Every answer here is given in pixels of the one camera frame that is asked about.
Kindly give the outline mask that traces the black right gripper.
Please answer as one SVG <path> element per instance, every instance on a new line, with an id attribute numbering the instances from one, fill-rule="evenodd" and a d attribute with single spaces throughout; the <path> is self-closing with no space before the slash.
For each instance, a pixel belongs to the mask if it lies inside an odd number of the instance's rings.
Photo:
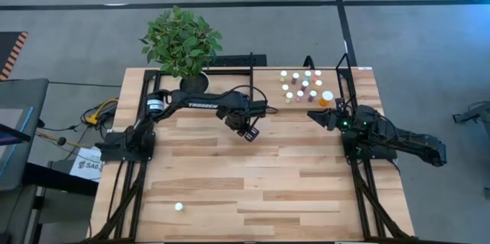
<path id="1" fill-rule="evenodd" d="M 308 111 L 307 116 L 315 122 L 320 122 L 321 126 L 328 131 L 335 129 L 345 132 L 351 129 L 354 117 L 349 107 L 340 109 L 326 109 L 322 111 Z"/>

